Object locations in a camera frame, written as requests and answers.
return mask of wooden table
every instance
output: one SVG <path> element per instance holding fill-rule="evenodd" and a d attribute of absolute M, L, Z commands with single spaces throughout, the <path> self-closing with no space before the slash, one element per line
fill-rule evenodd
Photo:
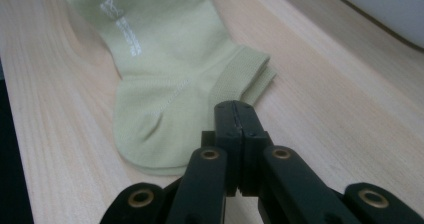
<path fill-rule="evenodd" d="M 424 52 L 341 0 L 212 0 L 233 39 L 277 72 L 257 103 L 275 144 L 333 189 L 370 182 L 424 216 Z M 0 52 L 36 223 L 97 223 L 137 182 L 118 155 L 119 76 L 107 47 L 64 0 L 0 0 Z M 255 198 L 226 223 L 260 223 Z"/>

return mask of sock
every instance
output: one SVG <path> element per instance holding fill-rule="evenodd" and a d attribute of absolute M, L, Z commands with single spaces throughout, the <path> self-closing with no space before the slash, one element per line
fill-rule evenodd
<path fill-rule="evenodd" d="M 234 44 L 209 0 L 68 0 L 100 33 L 121 75 L 113 130 L 123 158 L 182 174 L 213 107 L 253 104 L 275 73 L 268 55 Z"/>

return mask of brass insert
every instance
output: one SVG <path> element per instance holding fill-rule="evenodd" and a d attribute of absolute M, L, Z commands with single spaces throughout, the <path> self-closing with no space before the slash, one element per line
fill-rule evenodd
<path fill-rule="evenodd" d="M 128 198 L 128 205 L 134 208 L 145 207 L 153 201 L 154 196 L 155 195 L 150 189 L 134 191 Z"/>
<path fill-rule="evenodd" d="M 284 149 L 275 149 L 272 151 L 272 155 L 279 159 L 288 159 L 291 156 L 290 152 Z"/>
<path fill-rule="evenodd" d="M 219 153 L 215 150 L 205 150 L 200 155 L 207 160 L 214 160 L 219 157 Z"/>
<path fill-rule="evenodd" d="M 363 189 L 358 194 L 365 203 L 375 208 L 386 208 L 389 206 L 389 201 L 384 196 L 370 189 Z"/>

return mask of sock cuff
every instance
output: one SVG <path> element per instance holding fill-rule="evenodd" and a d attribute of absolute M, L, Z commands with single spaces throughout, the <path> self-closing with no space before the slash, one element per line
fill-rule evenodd
<path fill-rule="evenodd" d="M 240 101 L 254 105 L 275 75 L 276 72 L 272 68 L 266 67 L 249 89 L 243 93 Z"/>
<path fill-rule="evenodd" d="M 265 70 L 268 61 L 267 54 L 249 47 L 242 47 L 218 77 L 210 92 L 210 104 L 214 106 L 227 100 L 240 100 L 243 93 Z M 249 98 L 259 97 L 259 95 L 252 93 Z"/>

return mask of printed logo on sock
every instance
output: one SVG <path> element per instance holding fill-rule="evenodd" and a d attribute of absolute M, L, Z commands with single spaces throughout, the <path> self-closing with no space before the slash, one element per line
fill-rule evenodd
<path fill-rule="evenodd" d="M 100 4 L 100 8 L 108 17 L 110 17 L 112 20 L 116 20 L 117 18 L 124 15 L 124 10 L 118 9 L 115 4 L 113 3 L 113 0 L 106 0 L 102 4 Z"/>
<path fill-rule="evenodd" d="M 114 0 L 106 0 L 100 4 L 100 9 L 112 20 L 115 21 L 115 25 L 124 35 L 125 41 L 130 47 L 131 56 L 138 56 L 141 54 L 140 43 L 135 36 L 134 32 L 131 29 L 131 26 L 128 24 L 127 19 L 125 19 L 124 10 L 116 7 Z"/>

